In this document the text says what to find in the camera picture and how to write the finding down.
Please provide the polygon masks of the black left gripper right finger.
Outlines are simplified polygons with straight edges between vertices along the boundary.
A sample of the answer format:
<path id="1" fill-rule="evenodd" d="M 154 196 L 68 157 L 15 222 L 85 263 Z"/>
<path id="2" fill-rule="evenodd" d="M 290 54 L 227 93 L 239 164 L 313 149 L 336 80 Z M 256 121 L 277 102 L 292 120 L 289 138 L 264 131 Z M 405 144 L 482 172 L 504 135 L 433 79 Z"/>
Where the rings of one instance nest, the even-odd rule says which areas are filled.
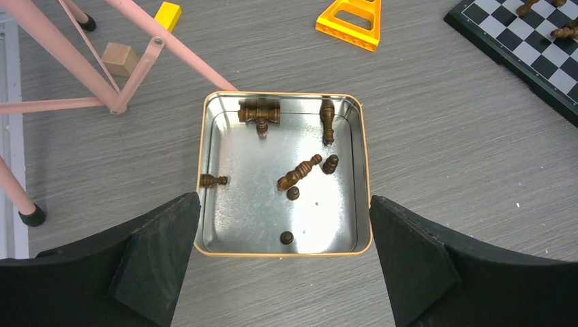
<path id="1" fill-rule="evenodd" d="M 576 326 L 577 263 L 511 251 L 373 196 L 397 326 Z"/>

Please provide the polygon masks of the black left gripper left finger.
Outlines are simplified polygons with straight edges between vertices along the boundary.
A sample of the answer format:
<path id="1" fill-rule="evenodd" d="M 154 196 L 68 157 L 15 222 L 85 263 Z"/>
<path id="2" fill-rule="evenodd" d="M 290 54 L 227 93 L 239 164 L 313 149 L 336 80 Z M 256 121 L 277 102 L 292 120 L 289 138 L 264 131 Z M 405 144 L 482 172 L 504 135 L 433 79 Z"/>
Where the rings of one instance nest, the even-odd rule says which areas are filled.
<path id="1" fill-rule="evenodd" d="M 3 259 L 1 325 L 171 325 L 200 209 L 184 193 L 34 258 Z"/>

